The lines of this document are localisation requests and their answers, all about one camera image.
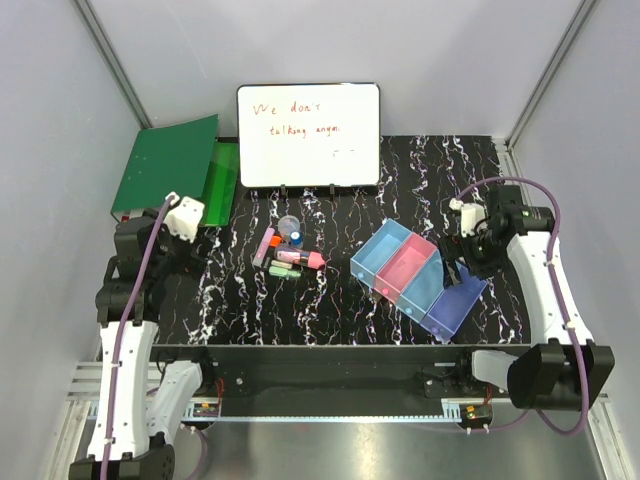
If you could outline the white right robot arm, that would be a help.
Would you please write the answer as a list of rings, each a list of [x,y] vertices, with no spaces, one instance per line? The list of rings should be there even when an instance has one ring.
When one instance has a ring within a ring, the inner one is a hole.
[[[465,278],[487,280],[512,268],[531,331],[531,345],[519,356],[472,352],[454,371],[457,390],[472,397],[492,384],[518,409],[588,410],[615,358],[610,347],[594,341],[573,299],[561,261],[556,207],[526,204],[514,184],[490,187],[482,204],[454,198],[449,207],[459,229],[438,243],[446,292]]]

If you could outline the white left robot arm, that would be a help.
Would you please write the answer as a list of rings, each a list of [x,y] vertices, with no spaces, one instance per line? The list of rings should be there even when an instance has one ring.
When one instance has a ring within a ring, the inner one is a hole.
[[[149,362],[158,331],[166,279],[195,263],[203,206],[189,199],[177,207],[120,222],[116,253],[107,264],[95,304],[102,373],[96,425],[86,458],[71,464],[71,479],[170,479],[174,438],[196,396],[215,386],[206,354],[169,359],[155,391]]]

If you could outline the purple plastic bin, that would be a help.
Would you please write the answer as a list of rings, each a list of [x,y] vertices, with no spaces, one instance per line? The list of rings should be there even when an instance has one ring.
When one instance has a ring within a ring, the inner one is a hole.
[[[485,280],[472,276],[459,264],[462,283],[445,288],[419,325],[439,341],[449,341],[459,330],[467,315],[487,286]]]

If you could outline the clear jar of clips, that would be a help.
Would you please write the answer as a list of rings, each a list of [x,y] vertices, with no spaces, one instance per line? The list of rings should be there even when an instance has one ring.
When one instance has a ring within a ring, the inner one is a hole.
[[[294,215],[285,215],[278,220],[277,229],[285,242],[291,238],[291,234],[300,231],[300,221]]]

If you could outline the pink plastic bin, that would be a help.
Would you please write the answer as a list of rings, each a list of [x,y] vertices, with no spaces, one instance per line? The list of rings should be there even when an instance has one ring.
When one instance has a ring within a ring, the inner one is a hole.
[[[376,274],[374,290],[396,302],[436,249],[434,243],[412,233]]]

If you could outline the light blue bin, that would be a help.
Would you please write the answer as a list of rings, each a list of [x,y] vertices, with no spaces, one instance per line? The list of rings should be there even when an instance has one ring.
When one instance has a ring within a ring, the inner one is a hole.
[[[420,323],[443,291],[444,267],[436,251],[402,291],[396,306],[411,320]]]
[[[375,276],[410,234],[409,229],[388,219],[350,259],[351,275],[372,289]]]

